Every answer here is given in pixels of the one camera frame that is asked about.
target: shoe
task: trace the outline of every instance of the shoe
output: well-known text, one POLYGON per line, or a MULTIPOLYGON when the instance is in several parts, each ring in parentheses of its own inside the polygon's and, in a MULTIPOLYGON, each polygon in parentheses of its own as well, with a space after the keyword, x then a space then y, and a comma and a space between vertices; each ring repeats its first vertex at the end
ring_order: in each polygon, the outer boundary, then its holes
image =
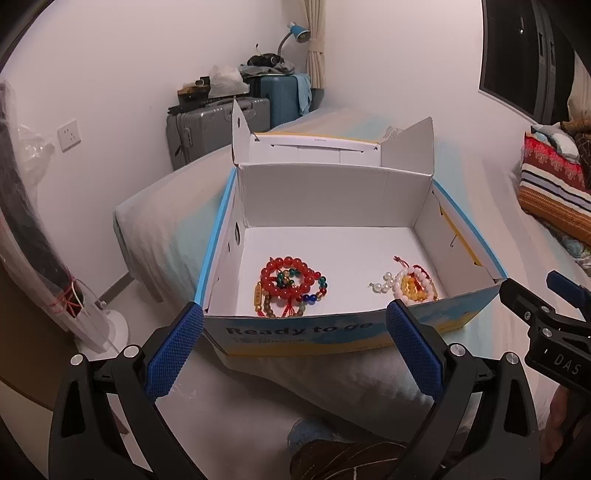
POLYGON ((320 417, 299 419, 287 436, 287 449, 295 455, 304 445, 314 440, 335 442, 336 432, 320 417))

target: blue towel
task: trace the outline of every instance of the blue towel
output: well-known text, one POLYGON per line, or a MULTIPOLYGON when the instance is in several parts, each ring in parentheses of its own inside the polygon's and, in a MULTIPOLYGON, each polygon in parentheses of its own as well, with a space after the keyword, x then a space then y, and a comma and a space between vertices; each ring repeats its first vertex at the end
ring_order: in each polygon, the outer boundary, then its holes
POLYGON ((297 94, 300 102, 300 115, 310 113, 310 105, 312 105, 312 84, 310 83, 310 76, 307 73, 294 73, 297 79, 297 94))

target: metal screw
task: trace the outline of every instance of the metal screw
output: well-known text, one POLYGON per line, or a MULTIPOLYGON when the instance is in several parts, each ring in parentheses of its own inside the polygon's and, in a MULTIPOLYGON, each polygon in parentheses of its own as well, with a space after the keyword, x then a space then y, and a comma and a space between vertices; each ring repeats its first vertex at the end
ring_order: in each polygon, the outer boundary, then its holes
POLYGON ((516 365, 519 363, 519 357, 513 352, 509 352, 508 354, 506 354, 505 358, 512 365, 516 365))
POLYGON ((133 358, 139 353, 139 348, 135 345, 129 345, 125 350, 123 350, 123 355, 127 358, 133 358))
POLYGON ((74 355, 72 358, 70 358, 70 363, 72 365, 80 365, 82 360, 84 360, 84 357, 78 353, 77 355, 74 355))
POLYGON ((455 356, 464 356, 466 354, 466 349, 463 347, 463 345, 460 345, 459 343, 454 343, 449 348, 449 350, 455 356))

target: striped pillow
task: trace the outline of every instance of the striped pillow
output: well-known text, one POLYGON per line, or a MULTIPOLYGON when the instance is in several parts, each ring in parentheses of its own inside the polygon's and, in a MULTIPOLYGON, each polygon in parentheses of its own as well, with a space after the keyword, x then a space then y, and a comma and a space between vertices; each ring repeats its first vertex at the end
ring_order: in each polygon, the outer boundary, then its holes
POLYGON ((591 190, 585 189, 581 165, 570 163, 529 134, 518 200, 524 211, 591 245, 591 190))

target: power outlet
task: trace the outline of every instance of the power outlet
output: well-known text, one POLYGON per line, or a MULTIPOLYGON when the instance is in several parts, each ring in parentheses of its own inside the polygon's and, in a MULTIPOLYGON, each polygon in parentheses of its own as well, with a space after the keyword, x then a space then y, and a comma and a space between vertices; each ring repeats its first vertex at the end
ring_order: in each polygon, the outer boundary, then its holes
POLYGON ((78 123, 76 120, 71 121, 69 124, 61 127, 57 131, 57 138, 60 140, 62 152, 65 152, 79 144, 82 139, 80 138, 80 131, 78 130, 78 123))

